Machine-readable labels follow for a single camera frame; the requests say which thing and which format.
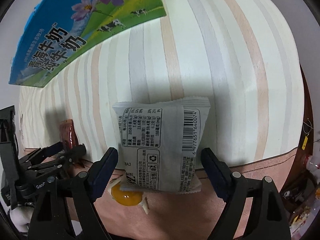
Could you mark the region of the dark red snack packet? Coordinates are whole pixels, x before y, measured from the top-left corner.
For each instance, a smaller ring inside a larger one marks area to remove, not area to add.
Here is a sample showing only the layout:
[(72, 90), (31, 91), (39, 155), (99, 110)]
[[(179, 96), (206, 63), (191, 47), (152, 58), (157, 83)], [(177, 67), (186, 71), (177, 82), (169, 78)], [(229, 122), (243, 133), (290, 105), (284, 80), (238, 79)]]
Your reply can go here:
[(65, 152), (71, 150), (73, 147), (79, 145), (78, 137), (74, 129), (74, 122), (72, 119), (65, 120), (60, 123), (60, 141), (63, 144)]

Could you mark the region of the egg yolk pastry packet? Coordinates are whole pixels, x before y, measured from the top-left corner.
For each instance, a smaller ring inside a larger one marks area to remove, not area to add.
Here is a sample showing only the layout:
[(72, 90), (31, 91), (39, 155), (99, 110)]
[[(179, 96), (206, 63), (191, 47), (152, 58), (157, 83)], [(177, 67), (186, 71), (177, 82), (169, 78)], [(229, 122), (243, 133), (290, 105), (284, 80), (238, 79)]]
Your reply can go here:
[(141, 191), (123, 191), (120, 189), (122, 176), (112, 179), (107, 185), (107, 191), (112, 198), (123, 206), (140, 206), (148, 215), (150, 208), (146, 194)]

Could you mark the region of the white grey barcode snack packet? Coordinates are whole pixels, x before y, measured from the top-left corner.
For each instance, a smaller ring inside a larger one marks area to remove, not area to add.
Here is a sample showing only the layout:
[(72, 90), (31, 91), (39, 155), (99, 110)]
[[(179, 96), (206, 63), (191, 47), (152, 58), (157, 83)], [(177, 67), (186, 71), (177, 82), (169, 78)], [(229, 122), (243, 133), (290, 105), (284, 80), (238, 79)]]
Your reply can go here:
[(195, 174), (197, 150), (210, 101), (189, 97), (143, 104), (118, 102), (123, 191), (193, 193), (201, 182)]

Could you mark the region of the cardboard milk box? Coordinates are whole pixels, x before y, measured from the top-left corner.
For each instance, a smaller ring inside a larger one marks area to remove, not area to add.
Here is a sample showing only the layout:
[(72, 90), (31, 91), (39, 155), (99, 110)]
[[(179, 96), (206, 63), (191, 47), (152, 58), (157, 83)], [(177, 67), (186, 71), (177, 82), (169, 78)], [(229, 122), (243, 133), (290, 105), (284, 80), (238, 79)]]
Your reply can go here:
[(162, 0), (42, 0), (18, 42), (9, 83), (44, 87), (100, 42), (165, 15)]

